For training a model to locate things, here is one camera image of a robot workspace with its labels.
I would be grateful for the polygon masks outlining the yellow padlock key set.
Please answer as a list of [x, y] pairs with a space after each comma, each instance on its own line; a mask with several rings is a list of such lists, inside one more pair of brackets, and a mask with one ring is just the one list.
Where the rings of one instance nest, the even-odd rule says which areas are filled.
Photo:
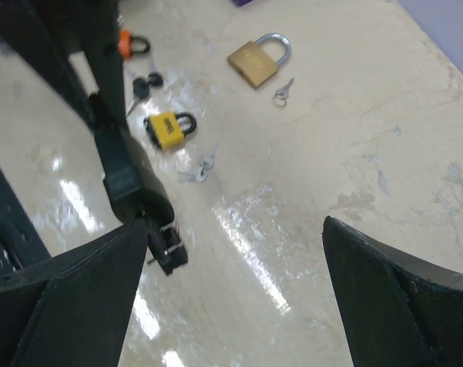
[[209, 154], [203, 155], [196, 167], [190, 171], [178, 171], [179, 182], [202, 183], [207, 179], [207, 172], [214, 166], [218, 145], [215, 145]]

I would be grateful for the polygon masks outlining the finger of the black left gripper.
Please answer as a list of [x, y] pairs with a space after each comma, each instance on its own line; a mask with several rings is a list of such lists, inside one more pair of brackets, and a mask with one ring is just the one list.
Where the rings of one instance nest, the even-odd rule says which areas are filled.
[[127, 129], [117, 1], [54, 1], [57, 42], [70, 56], [84, 53], [98, 91], [88, 95], [75, 73], [74, 97], [65, 102], [92, 130]]

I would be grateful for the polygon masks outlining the brass padlock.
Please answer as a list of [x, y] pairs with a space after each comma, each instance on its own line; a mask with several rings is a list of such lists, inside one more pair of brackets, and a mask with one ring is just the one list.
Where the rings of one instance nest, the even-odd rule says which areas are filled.
[[[284, 52], [278, 60], [273, 60], [262, 48], [269, 42], [282, 45]], [[291, 54], [292, 45], [288, 38], [282, 34], [268, 33], [235, 50], [227, 57], [227, 62], [252, 88], [258, 89], [278, 73]]]

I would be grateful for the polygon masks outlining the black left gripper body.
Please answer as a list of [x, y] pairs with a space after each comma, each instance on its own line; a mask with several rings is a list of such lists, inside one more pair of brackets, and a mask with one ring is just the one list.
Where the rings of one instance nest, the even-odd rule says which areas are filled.
[[31, 1], [0, 1], [0, 37], [78, 115], [82, 114], [82, 85]]

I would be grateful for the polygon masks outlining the orange padlock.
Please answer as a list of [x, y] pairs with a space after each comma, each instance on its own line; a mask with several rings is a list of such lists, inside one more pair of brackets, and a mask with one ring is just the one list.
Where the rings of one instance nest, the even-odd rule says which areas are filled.
[[124, 60], [129, 60], [134, 56], [148, 54], [151, 44], [142, 35], [136, 35], [127, 29], [119, 31], [118, 51]]

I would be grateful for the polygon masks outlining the small silver key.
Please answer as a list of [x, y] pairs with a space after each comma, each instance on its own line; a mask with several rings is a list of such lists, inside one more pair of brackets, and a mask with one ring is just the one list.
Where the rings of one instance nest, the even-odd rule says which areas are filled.
[[277, 89], [272, 97], [272, 104], [275, 107], [285, 108], [288, 103], [289, 90], [292, 84], [295, 82], [294, 78], [291, 78], [284, 86]]

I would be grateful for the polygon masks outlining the yellow padlock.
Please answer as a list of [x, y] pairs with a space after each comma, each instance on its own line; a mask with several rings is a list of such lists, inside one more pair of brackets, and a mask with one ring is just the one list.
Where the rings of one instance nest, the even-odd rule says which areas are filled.
[[189, 112], [150, 115], [144, 123], [151, 142], [161, 151], [180, 145], [197, 128], [197, 120]]

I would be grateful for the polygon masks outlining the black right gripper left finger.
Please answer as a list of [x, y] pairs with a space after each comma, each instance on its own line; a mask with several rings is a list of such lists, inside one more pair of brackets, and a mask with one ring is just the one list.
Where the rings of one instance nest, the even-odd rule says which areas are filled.
[[0, 366], [116, 366], [146, 256], [135, 219], [0, 276]]

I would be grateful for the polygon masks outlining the black head key set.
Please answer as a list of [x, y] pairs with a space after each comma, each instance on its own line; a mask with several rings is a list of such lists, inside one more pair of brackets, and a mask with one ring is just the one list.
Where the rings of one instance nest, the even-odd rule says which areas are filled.
[[151, 98], [152, 88], [163, 86], [164, 80], [163, 76], [156, 70], [153, 57], [149, 58], [149, 74], [147, 76], [137, 76], [128, 66], [125, 66], [125, 71], [132, 79], [132, 101], [126, 111], [126, 118], [128, 118], [140, 102]]

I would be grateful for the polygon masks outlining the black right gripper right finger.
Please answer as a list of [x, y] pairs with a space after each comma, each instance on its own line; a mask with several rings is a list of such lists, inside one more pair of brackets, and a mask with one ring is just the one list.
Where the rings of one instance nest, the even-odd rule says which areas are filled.
[[326, 217], [324, 254], [355, 366], [463, 366], [463, 274]]

